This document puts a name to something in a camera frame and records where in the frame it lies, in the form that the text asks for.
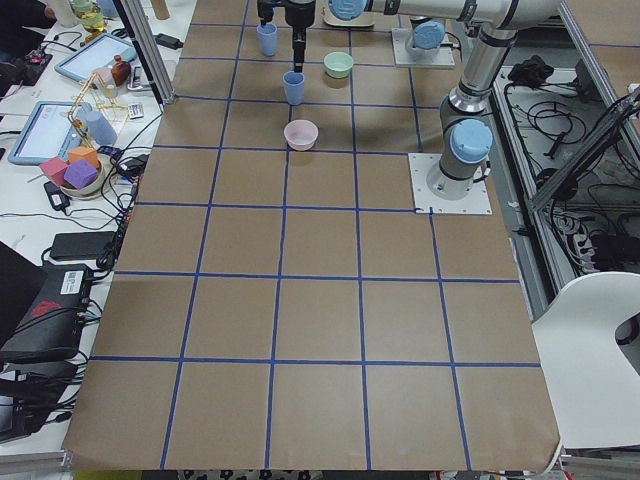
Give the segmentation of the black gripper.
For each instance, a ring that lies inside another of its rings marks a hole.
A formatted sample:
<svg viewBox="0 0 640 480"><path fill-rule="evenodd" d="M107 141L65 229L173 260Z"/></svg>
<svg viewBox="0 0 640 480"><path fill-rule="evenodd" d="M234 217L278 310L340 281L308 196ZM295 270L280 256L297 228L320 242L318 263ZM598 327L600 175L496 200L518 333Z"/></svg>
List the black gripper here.
<svg viewBox="0 0 640 480"><path fill-rule="evenodd" d="M302 73L305 63L306 29L315 21L313 0L258 0L257 14L261 25L273 20L274 9L283 8L285 21L292 28L293 70Z"/></svg>

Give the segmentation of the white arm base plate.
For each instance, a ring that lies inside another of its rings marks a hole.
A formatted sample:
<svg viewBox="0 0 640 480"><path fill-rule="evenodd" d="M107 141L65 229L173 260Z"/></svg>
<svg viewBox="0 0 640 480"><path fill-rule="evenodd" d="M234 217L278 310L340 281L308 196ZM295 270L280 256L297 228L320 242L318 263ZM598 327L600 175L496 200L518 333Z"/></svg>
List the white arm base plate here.
<svg viewBox="0 0 640 480"><path fill-rule="evenodd" d="M453 48L442 43L432 49L422 49L413 44L413 32L410 29L392 30L392 47L397 67L425 69L453 69L455 60Z"/></svg>
<svg viewBox="0 0 640 480"><path fill-rule="evenodd" d="M492 208L480 164L466 180L453 180L440 170L441 154L409 153L409 173L417 214L491 215Z"/></svg>

